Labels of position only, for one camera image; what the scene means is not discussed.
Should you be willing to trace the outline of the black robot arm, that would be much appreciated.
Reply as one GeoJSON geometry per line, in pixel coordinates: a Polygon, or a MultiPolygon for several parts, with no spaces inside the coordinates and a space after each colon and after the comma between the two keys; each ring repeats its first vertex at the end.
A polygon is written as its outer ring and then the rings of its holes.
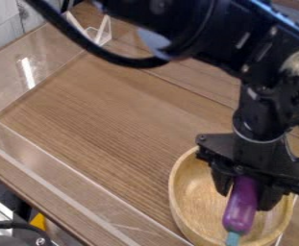
{"type": "Polygon", "coordinates": [[[299,157],[287,140],[299,129],[299,24],[271,0],[92,1],[138,27],[150,56],[134,59],[104,49],[47,0],[26,0],[61,33],[110,63],[146,69],[196,59],[236,77],[241,99],[233,131],[198,136],[198,157],[212,166],[220,194],[228,194],[237,177],[257,180],[259,209],[299,195],[299,157]]]}

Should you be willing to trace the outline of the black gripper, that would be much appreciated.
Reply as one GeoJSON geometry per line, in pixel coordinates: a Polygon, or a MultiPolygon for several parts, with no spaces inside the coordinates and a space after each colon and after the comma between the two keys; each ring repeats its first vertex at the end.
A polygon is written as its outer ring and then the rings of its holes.
{"type": "Polygon", "coordinates": [[[299,195],[299,157],[292,154],[285,135],[272,142],[253,142],[236,133],[201,134],[196,142],[197,158],[209,163],[222,196],[243,175],[260,182],[259,210],[272,210],[289,193],[299,195]]]}

